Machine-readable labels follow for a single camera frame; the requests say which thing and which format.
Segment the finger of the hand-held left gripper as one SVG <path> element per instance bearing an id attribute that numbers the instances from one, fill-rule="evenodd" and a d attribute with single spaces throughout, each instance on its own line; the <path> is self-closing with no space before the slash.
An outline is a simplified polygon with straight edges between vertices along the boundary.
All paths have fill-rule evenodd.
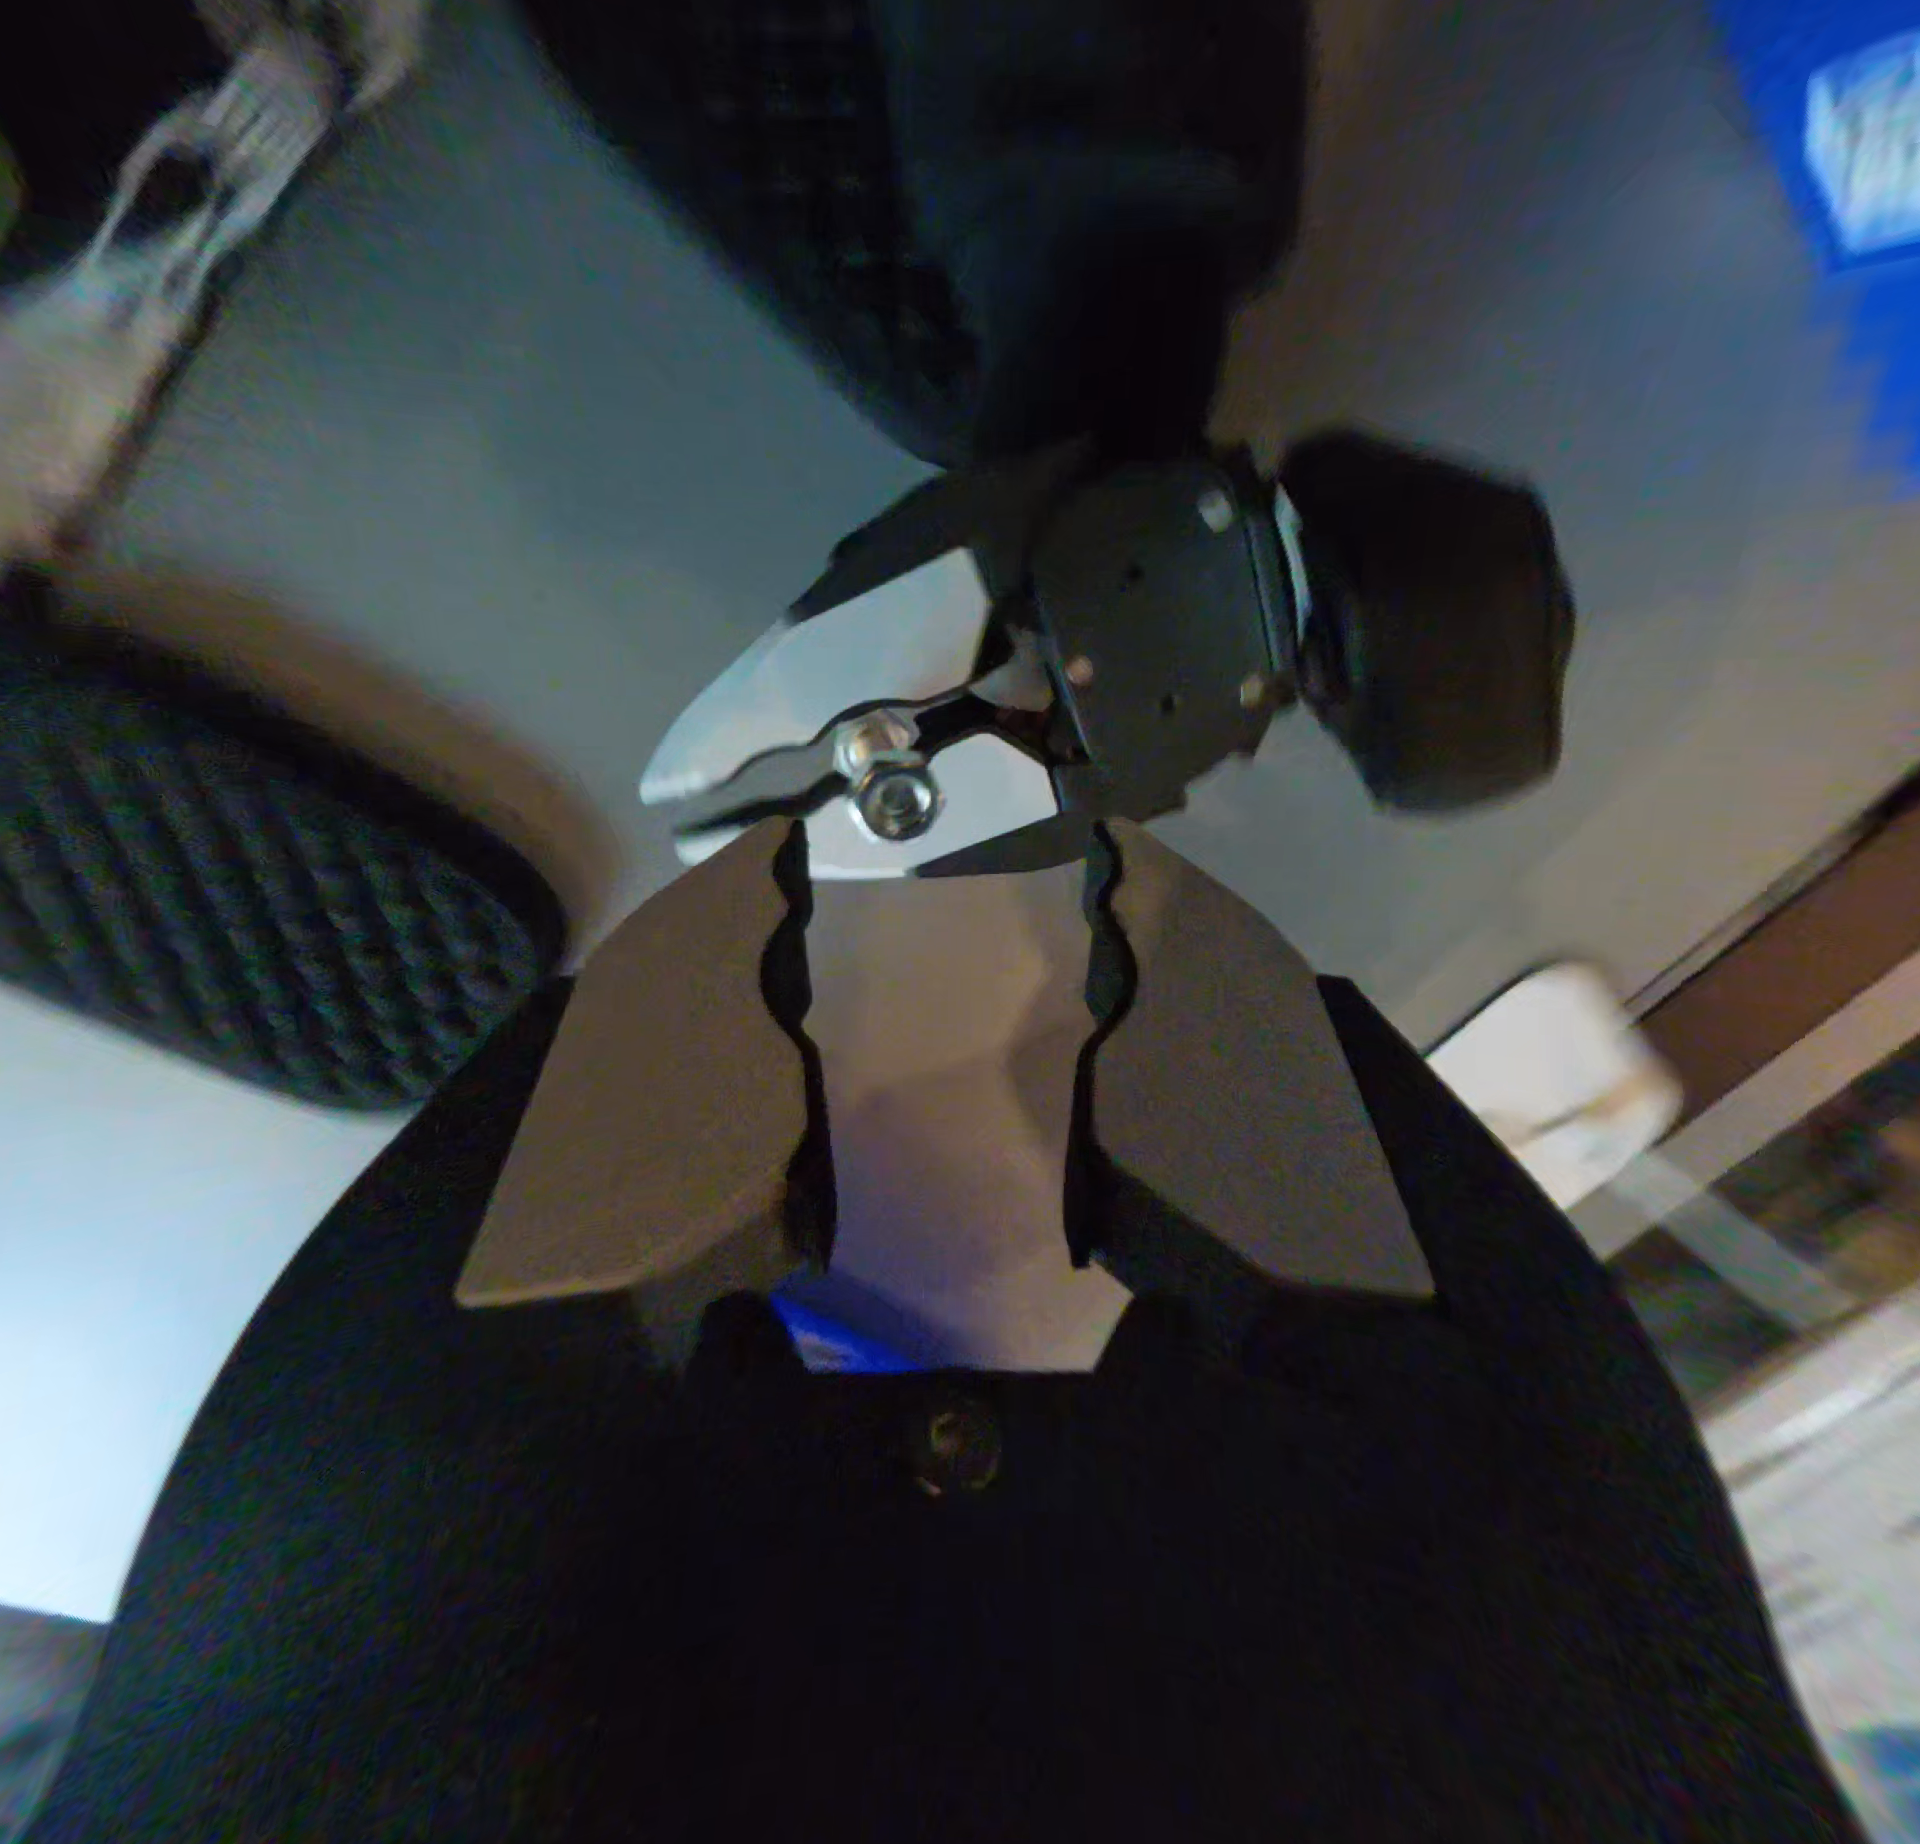
<path id="1" fill-rule="evenodd" d="M 639 777 L 640 804 L 708 800 L 858 712 L 945 698 L 973 677 L 990 611 L 967 546 L 812 616 L 788 609 L 676 717 Z"/>
<path id="2" fill-rule="evenodd" d="M 1041 828 L 1058 813 L 1046 766 L 1016 742 L 977 729 L 937 744 L 918 729 L 923 760 L 943 789 L 943 815 L 918 842 L 880 845 L 848 811 L 850 787 L 834 770 L 832 734 L 834 729 L 800 749 L 759 756 L 721 793 L 674 806 L 681 868 L 701 868 L 771 824 L 803 832 L 816 881 L 904 881 L 999 835 Z"/>

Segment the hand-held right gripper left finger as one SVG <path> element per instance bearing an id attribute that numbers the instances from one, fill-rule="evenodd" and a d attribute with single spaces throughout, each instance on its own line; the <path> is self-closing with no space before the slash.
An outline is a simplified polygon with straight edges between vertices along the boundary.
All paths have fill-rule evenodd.
<path id="1" fill-rule="evenodd" d="M 680 1367 L 710 1304 L 832 1267 L 811 921 L 806 828 L 771 819 L 594 952 L 454 1284 L 460 1310 L 626 1300 L 647 1351 Z"/>

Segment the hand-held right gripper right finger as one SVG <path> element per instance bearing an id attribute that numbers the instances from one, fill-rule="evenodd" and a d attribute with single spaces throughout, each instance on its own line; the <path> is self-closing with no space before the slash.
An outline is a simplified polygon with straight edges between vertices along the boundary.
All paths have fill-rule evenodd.
<path id="1" fill-rule="evenodd" d="M 1320 980 L 1141 824 L 1094 828 L 1066 1246 L 1136 1297 L 1431 1295 Z"/>

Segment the person's black printed shirt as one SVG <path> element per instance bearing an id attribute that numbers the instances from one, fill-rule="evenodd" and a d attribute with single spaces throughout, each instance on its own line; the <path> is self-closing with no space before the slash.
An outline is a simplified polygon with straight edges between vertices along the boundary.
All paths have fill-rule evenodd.
<path id="1" fill-rule="evenodd" d="M 90 516 L 231 263 L 435 0 L 2 0 L 2 548 Z"/>

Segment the silver hex nut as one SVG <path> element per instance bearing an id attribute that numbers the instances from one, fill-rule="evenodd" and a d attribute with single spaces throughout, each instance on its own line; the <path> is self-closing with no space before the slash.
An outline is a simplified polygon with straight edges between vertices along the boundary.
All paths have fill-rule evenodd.
<path id="1" fill-rule="evenodd" d="M 922 839 L 940 819 L 943 789 L 931 762 L 918 756 L 880 759 L 853 782 L 848 811 L 865 835 L 880 845 Z"/>

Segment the white document stand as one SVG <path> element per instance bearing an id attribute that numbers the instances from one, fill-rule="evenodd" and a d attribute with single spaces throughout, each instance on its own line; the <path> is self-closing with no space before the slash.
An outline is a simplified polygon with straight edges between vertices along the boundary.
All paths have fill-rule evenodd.
<path id="1" fill-rule="evenodd" d="M 1685 1105 L 1611 984 L 1579 962 L 1526 972 L 1428 1065 L 1565 1212 L 1655 1149 Z"/>

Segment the blue plastic bin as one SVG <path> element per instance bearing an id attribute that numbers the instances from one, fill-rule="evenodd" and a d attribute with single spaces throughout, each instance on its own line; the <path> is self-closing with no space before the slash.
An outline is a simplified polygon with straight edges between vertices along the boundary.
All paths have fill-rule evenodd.
<path id="1" fill-rule="evenodd" d="M 1808 252 L 1839 384 L 1918 486 L 1918 0 L 1703 0 Z"/>
<path id="2" fill-rule="evenodd" d="M 841 1272 L 783 1282 L 771 1304 L 814 1375 L 919 1375 L 945 1365 L 934 1329 Z"/>

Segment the person's left forearm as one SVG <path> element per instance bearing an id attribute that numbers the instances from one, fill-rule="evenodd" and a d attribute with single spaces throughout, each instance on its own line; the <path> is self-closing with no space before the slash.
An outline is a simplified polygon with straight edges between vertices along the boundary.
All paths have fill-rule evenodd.
<path id="1" fill-rule="evenodd" d="M 915 238 L 973 329 L 973 449 L 1199 446 L 1298 231 L 1311 0 L 865 0 Z"/>

